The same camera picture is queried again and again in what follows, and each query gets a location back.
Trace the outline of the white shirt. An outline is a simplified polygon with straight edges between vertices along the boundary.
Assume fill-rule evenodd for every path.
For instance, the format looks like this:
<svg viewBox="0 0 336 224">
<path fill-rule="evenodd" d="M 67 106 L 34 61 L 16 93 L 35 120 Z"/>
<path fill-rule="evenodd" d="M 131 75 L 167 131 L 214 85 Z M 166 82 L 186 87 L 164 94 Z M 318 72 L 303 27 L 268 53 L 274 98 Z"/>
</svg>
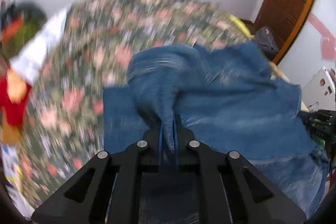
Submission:
<svg viewBox="0 0 336 224">
<path fill-rule="evenodd" d="M 67 6 L 54 14 L 19 53 L 9 60 L 11 69 L 30 86 L 37 80 L 47 54 L 60 43 L 69 9 Z"/>
</svg>

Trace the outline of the green cloth covered stand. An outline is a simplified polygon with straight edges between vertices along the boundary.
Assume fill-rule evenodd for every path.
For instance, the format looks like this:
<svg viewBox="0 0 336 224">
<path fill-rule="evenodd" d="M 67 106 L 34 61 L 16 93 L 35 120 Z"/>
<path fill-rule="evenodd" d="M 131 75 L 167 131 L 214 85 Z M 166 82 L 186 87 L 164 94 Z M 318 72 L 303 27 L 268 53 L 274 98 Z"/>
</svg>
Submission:
<svg viewBox="0 0 336 224">
<path fill-rule="evenodd" d="M 17 55 L 41 27 L 42 25 L 34 20 L 23 22 L 21 29 L 14 35 L 14 37 L 6 44 L 2 44 L 1 55 L 7 60 Z"/>
</svg>

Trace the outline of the orange box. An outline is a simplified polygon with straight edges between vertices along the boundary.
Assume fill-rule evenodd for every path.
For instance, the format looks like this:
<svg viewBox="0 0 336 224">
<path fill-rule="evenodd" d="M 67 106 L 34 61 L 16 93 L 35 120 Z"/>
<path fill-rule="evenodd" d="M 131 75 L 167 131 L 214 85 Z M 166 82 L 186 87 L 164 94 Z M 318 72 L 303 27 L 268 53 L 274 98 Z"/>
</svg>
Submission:
<svg viewBox="0 0 336 224">
<path fill-rule="evenodd" d="M 21 29 L 23 25 L 23 19 L 18 18 L 15 19 L 12 23 L 6 26 L 1 32 L 1 42 L 2 44 L 6 44 L 9 42 L 14 35 Z"/>
</svg>

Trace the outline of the floral bedspread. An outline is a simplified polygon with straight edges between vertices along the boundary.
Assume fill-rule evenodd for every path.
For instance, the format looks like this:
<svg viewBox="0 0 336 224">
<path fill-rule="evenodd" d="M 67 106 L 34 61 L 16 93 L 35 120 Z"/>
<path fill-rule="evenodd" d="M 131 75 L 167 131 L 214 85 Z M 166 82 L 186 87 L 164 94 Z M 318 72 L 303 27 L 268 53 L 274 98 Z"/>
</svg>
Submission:
<svg viewBox="0 0 336 224">
<path fill-rule="evenodd" d="M 18 151 L 23 197 L 37 208 L 102 148 L 102 90 L 126 84 L 135 53 L 173 42 L 222 48 L 249 36 L 234 16 L 199 0 L 74 3 L 25 109 Z"/>
</svg>

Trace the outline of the blue denim jacket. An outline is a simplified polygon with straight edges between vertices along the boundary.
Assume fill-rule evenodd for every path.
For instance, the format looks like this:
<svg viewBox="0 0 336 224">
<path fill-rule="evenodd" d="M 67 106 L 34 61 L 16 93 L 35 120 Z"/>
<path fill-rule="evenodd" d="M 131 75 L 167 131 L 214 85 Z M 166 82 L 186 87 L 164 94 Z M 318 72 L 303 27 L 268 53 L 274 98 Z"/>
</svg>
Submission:
<svg viewBox="0 0 336 224">
<path fill-rule="evenodd" d="M 198 141 L 218 152 L 240 152 L 311 216 L 322 200 L 329 161 L 298 116 L 300 87 L 271 74 L 253 43 L 139 52 L 126 85 L 104 89 L 104 148 L 121 152 L 160 121 L 163 161 L 173 162 L 178 114 Z"/>
</svg>

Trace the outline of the red plush toy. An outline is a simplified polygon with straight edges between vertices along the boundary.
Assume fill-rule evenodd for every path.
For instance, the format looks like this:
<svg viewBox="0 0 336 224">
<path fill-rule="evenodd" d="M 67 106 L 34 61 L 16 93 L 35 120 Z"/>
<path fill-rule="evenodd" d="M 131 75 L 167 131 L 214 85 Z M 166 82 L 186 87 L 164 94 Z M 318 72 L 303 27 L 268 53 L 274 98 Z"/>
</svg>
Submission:
<svg viewBox="0 0 336 224">
<path fill-rule="evenodd" d="M 31 85 L 11 68 L 1 76 L 1 110 L 10 126 L 22 127 L 30 90 Z"/>
</svg>

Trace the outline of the grey backpack on floor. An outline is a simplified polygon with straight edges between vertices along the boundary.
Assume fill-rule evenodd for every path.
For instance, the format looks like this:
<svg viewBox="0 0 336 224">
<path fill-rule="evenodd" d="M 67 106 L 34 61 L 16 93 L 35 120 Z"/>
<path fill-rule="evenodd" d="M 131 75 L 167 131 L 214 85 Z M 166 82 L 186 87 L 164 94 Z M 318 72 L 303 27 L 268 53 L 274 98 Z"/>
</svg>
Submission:
<svg viewBox="0 0 336 224">
<path fill-rule="evenodd" d="M 260 28 L 254 35 L 253 40 L 269 60 L 273 60 L 278 54 L 278 46 L 268 27 Z"/>
</svg>

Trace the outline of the grey neck pillow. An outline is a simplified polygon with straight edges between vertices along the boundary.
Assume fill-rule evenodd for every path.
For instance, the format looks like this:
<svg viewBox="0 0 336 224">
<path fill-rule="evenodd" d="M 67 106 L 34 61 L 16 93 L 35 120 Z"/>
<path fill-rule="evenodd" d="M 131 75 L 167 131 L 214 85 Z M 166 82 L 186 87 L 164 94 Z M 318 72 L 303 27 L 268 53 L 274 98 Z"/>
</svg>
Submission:
<svg viewBox="0 0 336 224">
<path fill-rule="evenodd" d="M 34 20 L 39 23 L 45 23 L 47 21 L 47 15 L 44 9 L 33 1 L 19 2 L 15 6 L 15 11 L 26 20 Z"/>
</svg>

